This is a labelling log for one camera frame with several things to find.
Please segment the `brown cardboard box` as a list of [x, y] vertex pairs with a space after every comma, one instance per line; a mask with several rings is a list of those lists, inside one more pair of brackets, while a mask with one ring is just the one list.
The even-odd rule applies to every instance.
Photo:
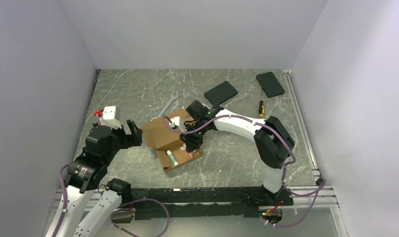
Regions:
[[[157, 118], [153, 121], [148, 121], [142, 125], [143, 143], [146, 146], [155, 149], [158, 159], [165, 172], [170, 171], [176, 167], [180, 167], [188, 162], [198, 159], [202, 156], [202, 150], [193, 151], [194, 159], [190, 159], [187, 151], [180, 150], [181, 147], [186, 147], [184, 142], [180, 139], [180, 134], [171, 131], [165, 126], [167, 119]], [[174, 166], [166, 154], [167, 150], [171, 150], [176, 156], [179, 165]]]

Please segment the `green white glue stick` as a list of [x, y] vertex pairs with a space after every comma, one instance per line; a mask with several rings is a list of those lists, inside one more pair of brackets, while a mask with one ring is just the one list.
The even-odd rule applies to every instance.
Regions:
[[173, 152], [171, 150], [167, 150], [166, 154], [168, 155], [169, 159], [171, 160], [171, 162], [174, 166], [179, 165], [179, 162], [178, 162], [176, 156], [173, 154]]

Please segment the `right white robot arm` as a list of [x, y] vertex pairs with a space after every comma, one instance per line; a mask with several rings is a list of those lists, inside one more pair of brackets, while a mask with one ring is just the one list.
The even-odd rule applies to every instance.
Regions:
[[249, 118], [221, 106], [209, 108], [197, 100], [186, 111], [192, 120], [172, 118], [169, 125], [179, 128], [180, 139], [187, 151], [199, 149], [204, 134], [210, 130], [229, 132], [252, 141], [266, 166], [262, 184], [263, 201], [274, 205], [281, 199], [284, 166], [295, 141], [277, 117]]

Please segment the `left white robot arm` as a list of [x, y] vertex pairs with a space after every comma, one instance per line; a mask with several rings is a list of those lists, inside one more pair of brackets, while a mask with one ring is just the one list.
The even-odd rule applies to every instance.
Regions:
[[97, 204], [87, 215], [83, 214], [118, 151], [142, 144], [142, 130], [131, 119], [126, 123], [130, 134], [126, 134], [123, 125], [94, 126], [82, 153], [63, 167], [67, 172], [60, 174], [62, 198], [46, 236], [93, 237], [118, 206], [131, 203], [131, 185], [114, 178], [107, 183]]

